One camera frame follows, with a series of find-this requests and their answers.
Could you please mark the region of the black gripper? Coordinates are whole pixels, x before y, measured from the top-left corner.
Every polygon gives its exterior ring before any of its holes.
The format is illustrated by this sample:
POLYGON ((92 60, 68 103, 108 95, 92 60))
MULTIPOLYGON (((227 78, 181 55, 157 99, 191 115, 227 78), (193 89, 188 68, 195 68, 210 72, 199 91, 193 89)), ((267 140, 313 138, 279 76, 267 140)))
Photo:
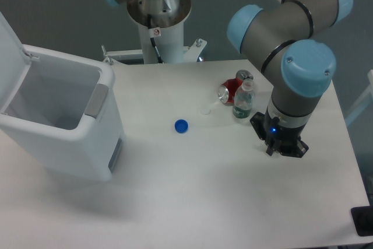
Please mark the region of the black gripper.
POLYGON ((279 117, 271 118, 269 113, 257 112, 250 123, 260 140, 264 141, 266 153, 272 156, 279 153, 282 156, 302 158, 308 151, 308 145, 301 140, 305 124, 300 127, 287 128, 280 123, 279 117))

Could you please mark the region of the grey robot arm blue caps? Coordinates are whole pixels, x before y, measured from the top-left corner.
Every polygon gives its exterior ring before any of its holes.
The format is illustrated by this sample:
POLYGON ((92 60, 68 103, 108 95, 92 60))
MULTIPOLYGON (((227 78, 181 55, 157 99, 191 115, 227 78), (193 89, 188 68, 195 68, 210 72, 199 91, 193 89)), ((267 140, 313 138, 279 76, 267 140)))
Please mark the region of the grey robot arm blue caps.
MULTIPOLYGON (((167 28, 188 17, 191 0, 107 1, 126 3, 130 17, 144 30, 145 62, 183 61, 181 36, 168 36, 166 43, 160 39, 167 28)), ((336 69, 333 52, 312 36, 344 19, 353 0, 278 1, 272 12, 256 5, 241 8, 228 24, 227 37, 273 85, 266 112, 251 118, 267 153, 301 158, 308 151, 301 133, 336 69)))

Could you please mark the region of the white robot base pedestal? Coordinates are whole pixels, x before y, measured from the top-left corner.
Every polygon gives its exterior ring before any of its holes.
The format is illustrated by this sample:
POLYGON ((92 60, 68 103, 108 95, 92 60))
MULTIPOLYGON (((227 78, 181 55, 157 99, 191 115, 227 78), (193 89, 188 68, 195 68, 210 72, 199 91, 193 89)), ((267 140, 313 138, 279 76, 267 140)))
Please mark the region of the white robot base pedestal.
POLYGON ((142 59, 144 64, 177 64, 203 61, 201 53, 207 41, 197 38, 184 45, 184 22, 191 12, 191 0, 130 0, 127 11, 137 25, 141 49, 106 51, 104 61, 142 59))

